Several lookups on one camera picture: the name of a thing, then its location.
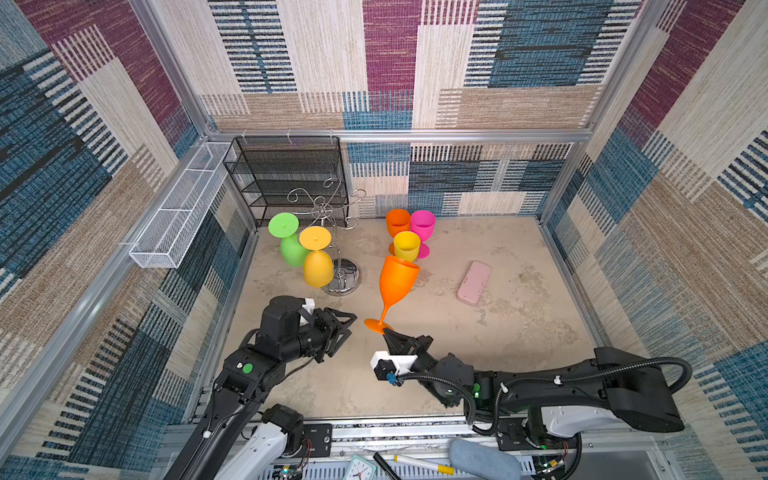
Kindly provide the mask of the chrome wine glass rack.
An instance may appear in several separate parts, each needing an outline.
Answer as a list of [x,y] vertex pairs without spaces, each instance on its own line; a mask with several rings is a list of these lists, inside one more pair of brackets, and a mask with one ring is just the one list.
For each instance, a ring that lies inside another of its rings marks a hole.
[[335,239],[340,229],[337,216],[341,215],[342,217],[342,230],[349,231],[356,228],[359,225],[359,216],[351,215],[349,209],[364,200],[367,197],[367,192],[364,189],[354,189],[351,194],[347,193],[344,196],[340,205],[334,205],[333,202],[341,198],[339,192],[342,187],[346,186],[346,182],[329,177],[323,181],[322,186],[324,189],[332,190],[329,197],[325,195],[312,196],[306,188],[297,187],[287,194],[287,200],[290,204],[297,204],[301,195],[308,197],[311,201],[308,211],[292,212],[292,214],[310,216],[312,218],[310,227],[315,225],[323,228],[329,227],[331,238],[325,250],[330,248],[333,253],[333,277],[328,285],[322,287],[322,290],[328,295],[341,297],[351,294],[359,287],[362,273],[357,263],[342,257],[338,241]]

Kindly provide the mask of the orange back wine glass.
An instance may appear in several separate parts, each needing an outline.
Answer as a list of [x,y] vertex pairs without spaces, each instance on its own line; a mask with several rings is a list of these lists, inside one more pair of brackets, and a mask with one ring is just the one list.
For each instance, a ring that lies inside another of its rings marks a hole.
[[365,326],[375,333],[384,334],[389,328],[385,322],[389,309],[403,300],[412,290],[420,273],[420,267],[413,262],[396,256],[387,256],[381,270],[379,290],[383,311],[378,320],[366,319]]

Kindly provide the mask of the orange wine glass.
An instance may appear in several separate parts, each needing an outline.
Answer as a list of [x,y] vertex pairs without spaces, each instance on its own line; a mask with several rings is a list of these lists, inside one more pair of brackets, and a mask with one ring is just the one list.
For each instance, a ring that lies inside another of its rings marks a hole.
[[389,246],[389,254],[395,256],[397,248],[402,244],[408,245],[407,237],[401,237],[398,239],[398,235],[402,232],[409,232],[411,215],[407,210],[394,209],[386,215],[386,226],[389,235],[392,237],[393,242]]
[[412,290],[420,273],[420,267],[413,262],[396,256],[387,256],[381,270],[379,290],[383,311],[378,320],[366,319],[365,326],[375,333],[384,334],[389,328],[385,322],[389,309],[403,300]]

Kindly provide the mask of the orange front wine glass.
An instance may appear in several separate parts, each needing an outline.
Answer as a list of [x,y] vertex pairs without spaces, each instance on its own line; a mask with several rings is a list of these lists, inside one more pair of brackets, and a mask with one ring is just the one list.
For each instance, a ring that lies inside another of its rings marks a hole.
[[407,210],[394,209],[386,215],[386,226],[389,235],[392,237],[393,242],[389,246],[389,254],[395,256],[397,248],[402,244],[408,245],[407,237],[401,237],[398,239],[398,235],[402,232],[409,232],[411,215]]

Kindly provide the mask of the pink wine glass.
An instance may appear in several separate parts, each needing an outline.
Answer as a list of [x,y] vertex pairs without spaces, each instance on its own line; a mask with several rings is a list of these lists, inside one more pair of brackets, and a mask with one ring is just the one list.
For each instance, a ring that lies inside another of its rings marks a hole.
[[430,255],[427,241],[432,237],[436,226],[435,215],[427,210],[418,210],[411,214],[410,228],[421,240],[418,259],[425,259]]

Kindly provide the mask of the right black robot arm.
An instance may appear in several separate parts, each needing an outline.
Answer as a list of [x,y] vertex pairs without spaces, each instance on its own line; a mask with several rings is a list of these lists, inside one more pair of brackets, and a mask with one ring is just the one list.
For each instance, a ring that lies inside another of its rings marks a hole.
[[480,436],[520,436],[533,448],[570,441],[585,430],[623,424],[651,433],[684,428],[674,394],[693,376],[677,357],[643,358],[613,347],[591,359],[534,372],[478,370],[457,356],[434,358],[429,336],[385,329],[386,350],[371,368],[394,386],[415,381],[447,408],[460,407]]

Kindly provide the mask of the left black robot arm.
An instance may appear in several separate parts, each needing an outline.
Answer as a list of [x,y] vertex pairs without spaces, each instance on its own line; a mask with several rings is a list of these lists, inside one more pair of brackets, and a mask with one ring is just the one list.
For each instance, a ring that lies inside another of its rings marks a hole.
[[212,479],[235,441],[291,373],[289,363],[305,358],[321,363],[334,356],[351,335],[353,313],[317,308],[308,298],[277,296],[224,361],[214,381],[202,420],[195,427],[167,479]]

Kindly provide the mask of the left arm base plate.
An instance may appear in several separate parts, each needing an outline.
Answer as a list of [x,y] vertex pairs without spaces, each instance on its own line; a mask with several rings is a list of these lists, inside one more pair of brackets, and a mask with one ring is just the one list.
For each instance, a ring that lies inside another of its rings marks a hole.
[[328,458],[331,455],[333,425],[331,423],[304,424],[299,458]]

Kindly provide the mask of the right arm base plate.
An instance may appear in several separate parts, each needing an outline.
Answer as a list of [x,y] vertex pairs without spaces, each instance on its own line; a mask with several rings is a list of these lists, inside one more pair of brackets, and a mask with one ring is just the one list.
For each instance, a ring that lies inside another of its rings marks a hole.
[[577,448],[576,437],[561,438],[550,435],[544,427],[538,428],[527,418],[502,418],[496,434],[501,451],[555,450],[573,453]]

